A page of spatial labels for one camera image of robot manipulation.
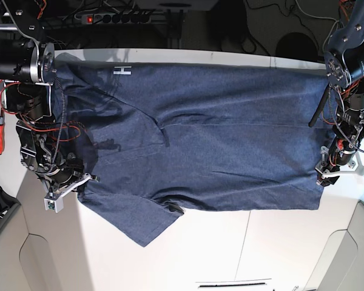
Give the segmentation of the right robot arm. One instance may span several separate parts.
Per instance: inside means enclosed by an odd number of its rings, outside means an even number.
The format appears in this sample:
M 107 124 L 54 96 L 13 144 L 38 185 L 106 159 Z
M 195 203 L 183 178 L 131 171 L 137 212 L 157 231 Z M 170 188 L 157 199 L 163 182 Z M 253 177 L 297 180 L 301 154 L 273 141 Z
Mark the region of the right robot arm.
M 67 98 L 55 71 L 55 47 L 40 18 L 45 1 L 0 1 L 1 112 L 18 119 L 21 164 L 49 196 L 81 193 L 92 179 L 70 150 L 81 126 L 68 118 Z

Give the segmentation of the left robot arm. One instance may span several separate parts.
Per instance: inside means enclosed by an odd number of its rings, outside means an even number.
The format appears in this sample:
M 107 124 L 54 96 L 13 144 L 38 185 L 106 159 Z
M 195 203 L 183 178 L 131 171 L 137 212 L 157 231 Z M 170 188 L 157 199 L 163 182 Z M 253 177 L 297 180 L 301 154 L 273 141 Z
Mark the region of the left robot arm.
M 329 36 L 324 59 L 328 85 L 309 126 L 328 106 L 335 137 L 315 167 L 317 184 L 327 187 L 343 176 L 364 178 L 364 1 L 355 1 L 347 24 Z

